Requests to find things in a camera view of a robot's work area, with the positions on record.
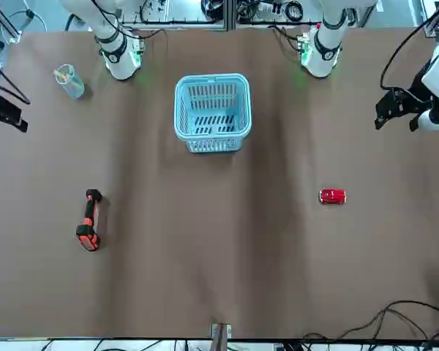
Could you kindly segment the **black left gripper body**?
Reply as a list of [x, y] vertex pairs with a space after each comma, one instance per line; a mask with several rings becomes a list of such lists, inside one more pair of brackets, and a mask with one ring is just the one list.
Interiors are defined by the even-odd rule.
[[399, 114], [423, 113], [432, 107], [432, 94], [426, 86], [397, 89], [397, 112]]

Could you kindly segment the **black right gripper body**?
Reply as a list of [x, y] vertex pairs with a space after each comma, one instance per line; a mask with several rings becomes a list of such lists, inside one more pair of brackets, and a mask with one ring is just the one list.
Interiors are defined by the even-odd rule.
[[21, 109], [0, 95], [0, 121], [20, 123]]

